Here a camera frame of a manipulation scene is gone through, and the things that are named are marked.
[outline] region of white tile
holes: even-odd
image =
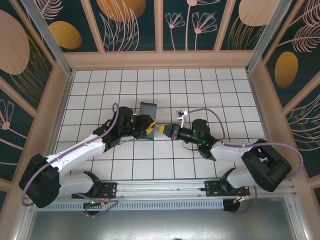
[[[87,95],[88,82],[75,82],[70,95]]]
[[[120,82],[122,70],[108,70],[106,71],[106,82]]]
[[[255,100],[252,93],[238,93],[239,103],[242,107],[255,106]]]
[[[139,69],[138,81],[153,81],[154,71],[152,69]]]
[[[114,148],[109,149],[108,151],[93,157],[94,160],[112,160],[114,159]]]
[[[79,175],[83,174],[85,171],[91,171],[92,168],[92,161],[84,161],[77,165],[76,167],[72,168],[71,175]]]
[[[169,81],[168,69],[154,69],[153,70],[154,81]]]
[[[112,109],[114,103],[119,103],[119,95],[104,95],[102,98],[102,108]]]
[[[153,155],[155,159],[173,158],[172,141],[154,141]]]
[[[122,70],[122,82],[136,82],[138,80],[138,70]]]
[[[83,110],[67,110],[63,120],[63,125],[80,124]]]
[[[152,94],[154,92],[154,83],[152,81],[138,82],[137,94]]]
[[[114,117],[114,112],[112,109],[102,109],[100,112],[99,125],[104,124],[107,120]]]
[[[189,107],[189,111],[197,110],[198,107]],[[207,121],[207,114],[212,114],[211,112],[207,111],[196,111],[189,114],[190,123],[192,123],[196,119],[204,119]]]
[[[172,123],[181,124],[181,120],[178,120],[178,116],[177,116],[177,111],[180,111],[180,110],[187,111],[188,108],[187,107],[186,108],[184,108],[184,107],[177,107],[177,108],[173,107],[173,108],[171,108],[171,120],[172,120]],[[189,123],[190,122],[189,116],[186,116],[185,120],[186,120],[187,123]]]
[[[212,110],[215,114],[218,115],[219,119],[221,120],[221,122],[225,122],[225,113],[224,113],[224,109],[222,107],[208,107],[208,109]],[[211,112],[207,112],[208,115],[208,121],[210,123],[218,123],[218,119],[217,117],[212,114]]]
[[[100,180],[111,180],[111,171],[112,171],[112,161],[102,160],[102,161],[93,161],[92,172]]]
[[[247,132],[243,122],[227,122],[230,139],[245,139]]]
[[[186,82],[186,92],[188,94],[203,93],[201,81],[187,81]]]
[[[243,122],[244,119],[241,114],[240,107],[225,107],[224,114],[226,122]]]
[[[87,95],[84,109],[101,109],[102,95]]]
[[[265,137],[265,133],[262,128],[261,122],[245,122],[244,124],[248,133],[248,137],[250,139],[259,139]]]
[[[234,81],[234,85],[237,93],[251,93],[251,87],[248,80]]]
[[[205,99],[203,93],[188,93],[188,105],[189,107],[204,107]]]
[[[156,130],[156,131],[154,131],[154,138],[153,138],[155,141],[156,140],[170,140],[170,138],[169,137],[167,137],[166,135],[164,135],[162,132],[160,132],[160,131],[158,131],[158,130]]]
[[[218,80],[232,80],[230,68],[216,68],[215,72]]]
[[[222,107],[220,93],[205,93],[204,99],[207,107]]]
[[[220,93],[235,93],[235,85],[233,80],[219,80]]]
[[[235,164],[233,161],[215,161],[216,177],[221,178],[227,171],[233,169]]]
[[[200,70],[198,68],[184,70],[186,80],[201,80]]]
[[[236,93],[221,93],[222,105],[224,107],[238,107],[239,102]]]
[[[91,72],[90,82],[105,82],[107,70],[93,70]]]
[[[154,160],[154,179],[173,179],[174,161],[173,159]]]
[[[153,104],[154,103],[154,96],[152,94],[138,94],[136,96],[136,108],[137,109],[140,108],[141,102]]]
[[[93,131],[96,130],[98,125],[80,125],[79,135],[78,135],[78,142],[85,140]]]
[[[217,80],[202,81],[202,86],[204,93],[219,93]]]
[[[83,109],[86,96],[70,96],[66,109]]]
[[[59,142],[76,142],[78,138],[79,127],[79,125],[62,126]]]
[[[155,94],[153,103],[157,108],[170,108],[170,94]]]
[[[91,71],[76,71],[74,76],[75,83],[87,83],[89,82]]]
[[[174,176],[176,179],[194,179],[195,165],[193,158],[175,159]]]
[[[119,94],[121,82],[106,82],[103,94]]]
[[[100,110],[83,110],[81,124],[95,124],[99,123]]]
[[[153,83],[154,94],[169,94],[169,81],[155,81]]]
[[[134,142],[127,141],[121,145],[114,147],[113,159],[133,159],[134,157]]]
[[[104,93],[104,82],[90,82],[87,95],[102,95]]]
[[[215,162],[209,159],[194,160],[196,178],[216,178]]]
[[[137,82],[127,82],[121,83],[120,94],[136,94],[137,93]]]
[[[246,70],[244,68],[231,68],[231,73],[234,80],[248,79]]]
[[[76,145],[76,142],[58,142],[56,149],[55,149],[55,153],[60,153],[64,150],[67,150],[68,148],[71,148],[72,146]]]
[[[185,81],[170,81],[170,93],[171,94],[185,94],[186,82]]]
[[[188,101],[187,101],[187,94],[180,93],[180,94],[171,94],[171,107],[172,108],[187,108]]]
[[[157,123],[161,123],[161,124],[171,123],[171,110],[170,110],[170,108],[158,108],[156,110],[155,121]]]
[[[111,179],[131,180],[133,160],[114,160]]]
[[[260,121],[258,110],[255,106],[241,107],[241,111],[245,122]]]
[[[169,69],[170,81],[174,80],[185,80],[184,69]]]
[[[154,142],[153,141],[134,141],[134,159],[153,159]]]
[[[136,108],[136,98],[135,94],[120,95],[119,106],[134,109]]]
[[[227,125],[225,122],[223,122],[222,125],[225,133],[225,138],[228,139],[229,135],[228,135]],[[214,138],[221,139],[224,136],[219,122],[210,122],[209,128],[210,128],[211,136],[213,136]]]
[[[201,79],[202,80],[216,80],[216,71],[214,68],[201,68]]]
[[[153,162],[152,159],[133,160],[133,179],[153,179]]]
[[[187,150],[187,149],[192,149],[191,143],[184,143],[184,146],[187,148],[185,149],[184,146],[182,145],[183,141],[173,141],[173,158],[176,159],[187,159],[187,158],[193,158],[193,151]]]

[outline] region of yellow object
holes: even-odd
[[[59,44],[66,49],[76,49],[80,47],[82,38],[78,30],[66,21],[55,21],[49,28]]]
[[[160,132],[164,132],[164,130],[165,130],[165,125],[162,125],[162,126],[159,126],[158,127],[158,131],[160,131]]]
[[[29,57],[30,46],[24,28],[13,16],[0,10],[0,69],[11,75],[21,74]]]
[[[117,22],[124,22],[125,15],[128,15],[126,11],[130,14],[130,9],[136,18],[140,17],[146,9],[146,0],[96,0],[96,2],[108,18]]]
[[[154,126],[156,124],[156,120],[152,116],[150,116],[150,117],[153,119],[153,123],[151,123],[149,128],[147,130],[145,130],[146,135],[149,135],[153,131]]]
[[[275,82],[285,89],[289,87],[295,80],[298,72],[298,59],[296,55],[290,51],[282,53],[275,64]]]
[[[239,17],[247,26],[264,26],[274,13],[279,0],[241,0]]]

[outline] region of purple cable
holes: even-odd
[[[257,204],[258,193],[257,193],[257,188],[256,188],[256,186],[253,186],[253,188],[254,188],[254,195],[255,195],[255,197],[254,197],[254,202],[253,202],[252,206],[249,207],[247,210],[244,210],[244,211],[236,211],[236,212],[229,212],[229,213],[234,214],[234,215],[246,214],[246,213],[250,212],[252,209],[254,209],[254,207],[255,207],[256,204]]]
[[[101,216],[101,215],[103,215],[103,214],[106,214],[107,212],[109,212],[110,209],[112,209],[115,205],[117,205],[117,204],[119,203],[118,200],[108,200],[108,201],[104,201],[104,200],[93,199],[93,198],[87,197],[87,196],[85,196],[85,195],[83,195],[83,194],[81,194],[81,193],[76,193],[76,194],[77,194],[78,196],[84,198],[84,199],[88,199],[88,200],[93,201],[93,202],[105,203],[105,204],[114,203],[114,204],[112,204],[110,207],[108,207],[106,210],[103,210],[103,211],[101,210],[101,211],[98,212],[97,214],[92,215],[93,218],[99,217],[99,216]],[[84,209],[84,213],[85,213],[85,215],[87,215],[87,216],[89,215],[88,212],[87,212],[87,210],[88,210],[89,207],[91,207],[91,205],[86,206],[85,209]]]
[[[194,112],[198,112],[198,111],[209,111],[209,112],[211,112],[212,114],[215,115],[215,117],[218,119],[218,121],[219,121],[219,123],[221,125],[222,133],[223,133],[223,137],[221,138],[220,141],[221,141],[222,144],[224,144],[227,147],[253,148],[253,147],[261,147],[261,146],[282,146],[282,147],[290,148],[293,151],[295,151],[296,154],[300,158],[300,166],[292,175],[287,176],[284,180],[290,180],[290,179],[294,178],[295,176],[297,176],[301,172],[302,168],[304,167],[304,158],[302,157],[301,153],[295,147],[290,146],[288,144],[279,143],[279,142],[264,142],[264,143],[248,144],[248,145],[236,145],[236,144],[229,144],[229,143],[223,142],[223,139],[226,138],[226,133],[225,133],[224,126],[222,125],[222,122],[221,122],[220,118],[218,117],[218,115],[214,111],[212,111],[211,109],[208,109],[208,108],[199,108],[199,109],[196,109],[196,110],[192,110],[192,111],[189,111],[189,114],[194,113]]]
[[[80,145],[78,145],[78,146],[75,146],[74,148],[66,151],[66,152],[63,153],[63,154],[61,154],[59,157],[57,157],[57,158],[49,161],[49,162],[46,163],[44,166],[42,166],[41,168],[39,168],[38,171],[35,172],[35,174],[29,179],[29,181],[27,182],[27,184],[25,185],[25,187],[24,187],[24,189],[23,189],[23,193],[22,193],[22,195],[21,195],[21,204],[22,204],[23,206],[29,207],[29,206],[32,206],[33,204],[35,204],[34,202],[32,202],[32,203],[25,203],[25,196],[26,196],[27,190],[28,190],[28,188],[30,187],[32,181],[33,181],[33,180],[38,176],[38,174],[41,173],[46,167],[48,167],[48,166],[50,166],[52,163],[56,162],[56,161],[58,160],[58,158],[61,159],[61,158],[63,158],[64,156],[72,153],[73,151],[75,151],[75,150],[77,150],[77,149],[85,146],[86,144],[90,144],[90,143],[92,143],[92,142],[94,142],[94,141],[96,141],[96,140],[98,140],[98,139],[100,139],[100,138],[103,138],[105,135],[107,135],[107,134],[112,130],[112,128],[113,128],[113,127],[115,126],[115,124],[116,124],[116,121],[117,121],[118,115],[119,115],[119,105],[118,105],[117,103],[114,103],[114,104],[112,105],[112,110],[113,110],[113,112],[115,112],[115,108],[116,108],[115,119],[114,119],[114,121],[112,122],[112,124],[111,124],[111,126],[109,127],[109,129],[108,129],[104,134],[102,134],[101,136],[97,136],[96,138],[93,138],[93,139],[91,139],[91,140],[89,140],[89,141],[87,141],[87,142],[84,142],[84,143],[82,143],[82,144],[80,144]]]

